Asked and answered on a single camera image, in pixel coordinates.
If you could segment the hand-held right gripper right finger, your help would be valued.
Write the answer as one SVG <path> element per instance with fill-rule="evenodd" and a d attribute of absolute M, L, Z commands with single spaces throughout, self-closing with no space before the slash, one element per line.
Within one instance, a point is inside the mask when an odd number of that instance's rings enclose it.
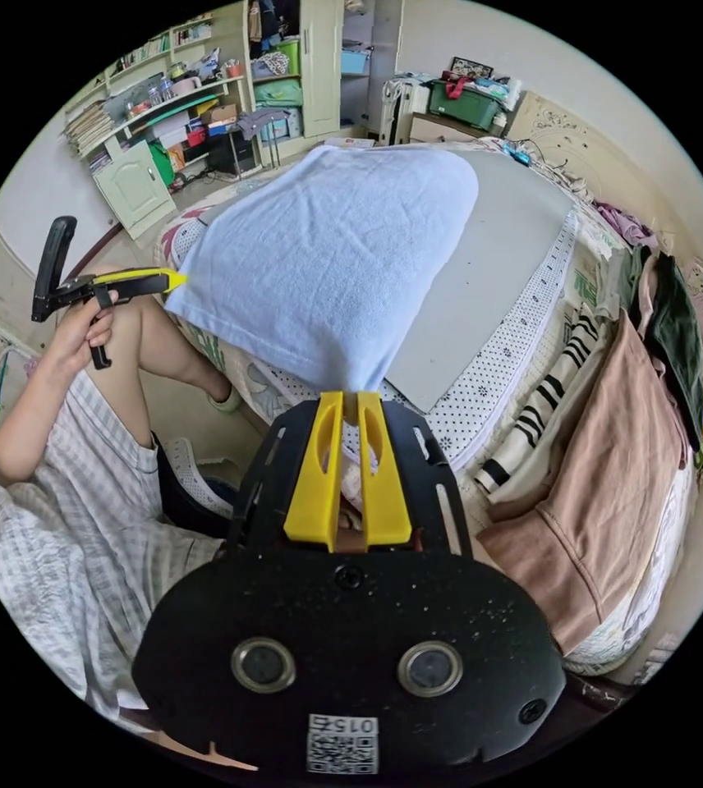
<path fill-rule="evenodd" d="M 360 392 L 356 403 L 365 547 L 407 545 L 412 526 L 380 395 Z"/>

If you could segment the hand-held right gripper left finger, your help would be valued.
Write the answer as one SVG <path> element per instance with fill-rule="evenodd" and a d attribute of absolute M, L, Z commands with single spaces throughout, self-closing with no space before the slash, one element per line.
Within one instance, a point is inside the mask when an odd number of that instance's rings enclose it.
<path fill-rule="evenodd" d="M 284 531 L 293 543 L 334 552 L 340 510 L 343 393 L 324 392 L 312 404 L 315 412 Z"/>

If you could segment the person's left hand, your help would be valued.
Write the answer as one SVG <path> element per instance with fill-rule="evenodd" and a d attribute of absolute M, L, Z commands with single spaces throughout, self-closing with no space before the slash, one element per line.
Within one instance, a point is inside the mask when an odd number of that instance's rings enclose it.
<path fill-rule="evenodd" d="M 59 373 L 74 377 L 90 363 L 91 351 L 109 341 L 118 293 L 111 290 L 108 298 L 106 306 L 96 297 L 75 304 L 60 318 L 45 354 Z"/>

